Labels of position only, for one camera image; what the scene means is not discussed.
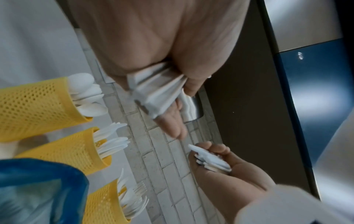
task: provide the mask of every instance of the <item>hand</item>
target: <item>hand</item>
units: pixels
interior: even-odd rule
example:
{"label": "hand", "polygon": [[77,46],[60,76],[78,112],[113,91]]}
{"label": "hand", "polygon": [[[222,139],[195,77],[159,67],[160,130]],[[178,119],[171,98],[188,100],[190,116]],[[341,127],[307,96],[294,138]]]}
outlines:
{"label": "hand", "polygon": [[189,154],[190,167],[198,185],[228,223],[233,223],[240,209],[262,197],[275,185],[262,169],[242,160],[224,144],[203,142],[196,146],[221,155],[231,166],[229,176],[215,173],[197,164],[195,152]]}
{"label": "hand", "polygon": [[[169,58],[188,77],[184,92],[190,96],[229,57],[249,5],[249,0],[68,2],[105,72],[119,85],[127,89],[127,73]],[[156,122],[181,139],[187,130],[178,108],[173,104]]]}

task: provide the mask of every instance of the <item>blue plastic bag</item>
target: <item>blue plastic bag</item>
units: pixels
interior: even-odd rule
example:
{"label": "blue plastic bag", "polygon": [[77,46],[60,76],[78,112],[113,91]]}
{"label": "blue plastic bag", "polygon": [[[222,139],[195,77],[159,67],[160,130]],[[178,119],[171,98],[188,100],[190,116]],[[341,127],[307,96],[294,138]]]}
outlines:
{"label": "blue plastic bag", "polygon": [[88,184],[81,171],[65,164],[0,160],[0,223],[80,224]]}

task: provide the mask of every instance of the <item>white sleeve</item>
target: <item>white sleeve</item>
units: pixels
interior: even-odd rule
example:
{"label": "white sleeve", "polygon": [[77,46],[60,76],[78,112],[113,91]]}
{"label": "white sleeve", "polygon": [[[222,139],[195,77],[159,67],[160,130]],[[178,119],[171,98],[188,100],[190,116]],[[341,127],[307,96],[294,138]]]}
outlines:
{"label": "white sleeve", "polygon": [[235,224],[352,224],[304,190],[277,185],[241,209]]}

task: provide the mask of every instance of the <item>utensil holder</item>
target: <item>utensil holder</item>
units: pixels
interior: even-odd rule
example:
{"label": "utensil holder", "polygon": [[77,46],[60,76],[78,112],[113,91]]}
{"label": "utensil holder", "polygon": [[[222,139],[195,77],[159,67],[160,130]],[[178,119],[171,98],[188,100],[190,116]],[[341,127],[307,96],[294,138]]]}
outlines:
{"label": "utensil holder", "polygon": [[130,220],[125,218],[119,204],[118,196],[124,191],[117,192],[118,179],[98,189],[87,197],[83,224],[126,224]]}
{"label": "utensil holder", "polygon": [[50,162],[68,164],[81,170],[85,175],[100,171],[111,165],[112,156],[100,158],[97,149],[106,140],[95,144],[93,133],[97,127],[75,133],[54,142],[25,151],[15,158],[35,158]]}
{"label": "utensil holder", "polygon": [[0,142],[91,121],[68,93],[67,77],[0,89]]}

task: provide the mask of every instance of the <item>yellow mesh cup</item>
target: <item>yellow mesh cup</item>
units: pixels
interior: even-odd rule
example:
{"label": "yellow mesh cup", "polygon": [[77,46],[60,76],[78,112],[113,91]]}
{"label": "yellow mesh cup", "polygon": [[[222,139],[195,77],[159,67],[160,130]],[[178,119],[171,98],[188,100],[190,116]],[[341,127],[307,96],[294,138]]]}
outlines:
{"label": "yellow mesh cup", "polygon": [[130,223],[119,205],[117,180],[98,189],[87,197],[83,224],[126,224]]}
{"label": "yellow mesh cup", "polygon": [[110,166],[112,162],[112,156],[101,159],[97,152],[96,147],[106,142],[104,139],[95,145],[93,133],[97,130],[97,127],[89,128],[25,151],[15,156],[15,158],[35,158],[64,163],[78,168],[85,175],[89,175]]}
{"label": "yellow mesh cup", "polygon": [[0,89],[0,142],[89,122],[72,102],[67,78]]}

